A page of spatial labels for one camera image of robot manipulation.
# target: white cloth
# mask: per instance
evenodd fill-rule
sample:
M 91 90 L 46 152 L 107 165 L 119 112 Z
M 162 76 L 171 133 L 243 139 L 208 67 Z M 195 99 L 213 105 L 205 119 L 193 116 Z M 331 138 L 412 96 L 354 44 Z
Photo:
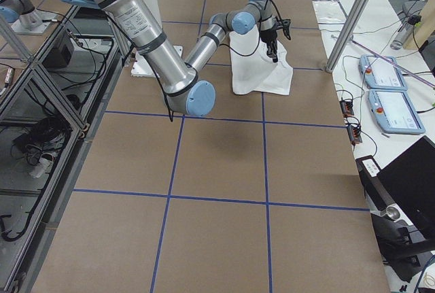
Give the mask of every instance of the white cloth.
M 254 27 L 246 35 L 230 33 L 230 46 L 240 54 L 252 53 L 258 43 L 258 29 Z M 260 41 L 256 52 L 251 56 L 239 56 L 232 50 L 232 91 L 247 94 L 251 91 L 271 92 L 289 95 L 293 68 L 287 64 L 287 50 L 278 41 L 278 62 L 274 63 L 266 55 L 266 44 Z

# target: device screen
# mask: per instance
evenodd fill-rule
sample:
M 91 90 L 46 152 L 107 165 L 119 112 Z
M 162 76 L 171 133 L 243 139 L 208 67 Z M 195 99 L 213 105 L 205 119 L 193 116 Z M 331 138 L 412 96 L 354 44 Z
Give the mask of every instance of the device screen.
M 419 128 L 401 92 L 377 92 L 383 111 L 392 128 Z
M 376 57 L 369 57 L 368 62 L 377 84 L 392 87 L 402 86 L 396 73 L 396 68 L 393 65 Z

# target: metal pole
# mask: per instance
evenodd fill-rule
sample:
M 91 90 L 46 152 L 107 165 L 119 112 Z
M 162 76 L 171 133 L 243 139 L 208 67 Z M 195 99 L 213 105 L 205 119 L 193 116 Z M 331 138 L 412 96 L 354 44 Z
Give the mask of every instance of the metal pole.
M 32 54 L 27 47 L 23 44 L 20 38 L 12 30 L 11 26 L 6 22 L 4 17 L 0 14 L 0 35 L 11 45 L 17 55 L 23 62 L 31 62 Z
M 328 62 L 326 63 L 325 71 L 332 72 L 334 70 L 341 54 L 343 53 L 343 50 L 345 50 L 345 46 L 349 41 L 356 24 L 358 23 L 358 20 L 360 19 L 362 12 L 364 11 L 364 8 L 367 5 L 367 2 L 368 0 L 355 0 L 355 3 L 353 4 L 349 13 L 349 17 L 347 18 L 346 23 L 343 26 L 340 35 L 338 36 L 337 42 L 332 49 Z

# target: white towel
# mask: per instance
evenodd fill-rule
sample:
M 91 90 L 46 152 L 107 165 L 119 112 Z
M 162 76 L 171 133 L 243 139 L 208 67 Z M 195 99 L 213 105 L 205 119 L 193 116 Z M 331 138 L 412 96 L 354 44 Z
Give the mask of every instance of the white towel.
M 230 46 L 233 50 L 247 55 L 254 51 L 258 43 L 258 30 L 254 27 L 246 35 L 230 33 Z M 256 52 L 247 57 L 231 53 L 232 91 L 247 94 L 251 91 L 290 94 L 293 68 L 287 64 L 287 50 L 278 41 L 278 62 L 274 63 L 266 55 L 266 44 L 260 41 Z

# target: computer monitor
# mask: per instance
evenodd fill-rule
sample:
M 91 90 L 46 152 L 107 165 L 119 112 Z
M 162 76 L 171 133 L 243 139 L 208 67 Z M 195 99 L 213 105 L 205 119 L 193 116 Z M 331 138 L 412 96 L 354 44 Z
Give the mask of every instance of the computer monitor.
M 377 177 L 426 239 L 435 239 L 435 143 L 423 136 Z

